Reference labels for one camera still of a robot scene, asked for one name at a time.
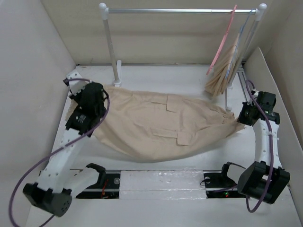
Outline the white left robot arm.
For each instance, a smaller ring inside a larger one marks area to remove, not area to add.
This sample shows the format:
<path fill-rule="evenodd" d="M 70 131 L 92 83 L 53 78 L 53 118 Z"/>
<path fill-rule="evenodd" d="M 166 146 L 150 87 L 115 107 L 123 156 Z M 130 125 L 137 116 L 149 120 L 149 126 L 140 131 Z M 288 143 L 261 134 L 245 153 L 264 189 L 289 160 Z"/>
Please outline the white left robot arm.
<path fill-rule="evenodd" d="M 62 146 L 53 152 L 35 183 L 27 183 L 23 193 L 31 204 L 56 217 L 63 216 L 74 197 L 90 186 L 105 183 L 106 170 L 94 163 L 72 176 L 71 166 L 84 143 L 104 121 L 109 111 L 109 95 L 100 83 L 85 80 L 85 86 L 71 99 L 77 103 L 63 134 Z"/>

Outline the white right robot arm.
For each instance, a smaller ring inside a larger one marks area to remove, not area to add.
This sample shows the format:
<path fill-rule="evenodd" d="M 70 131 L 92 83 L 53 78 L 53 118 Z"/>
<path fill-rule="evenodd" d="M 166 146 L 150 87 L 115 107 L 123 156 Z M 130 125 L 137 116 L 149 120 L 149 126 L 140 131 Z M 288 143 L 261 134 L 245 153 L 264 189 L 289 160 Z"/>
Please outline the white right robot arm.
<path fill-rule="evenodd" d="M 249 92 L 250 100 L 243 103 L 238 122 L 252 126 L 255 133 L 255 161 L 241 175 L 238 193 L 273 204 L 290 181 L 290 174 L 282 168 L 278 155 L 277 132 L 280 115 L 273 111 L 275 94 Z"/>

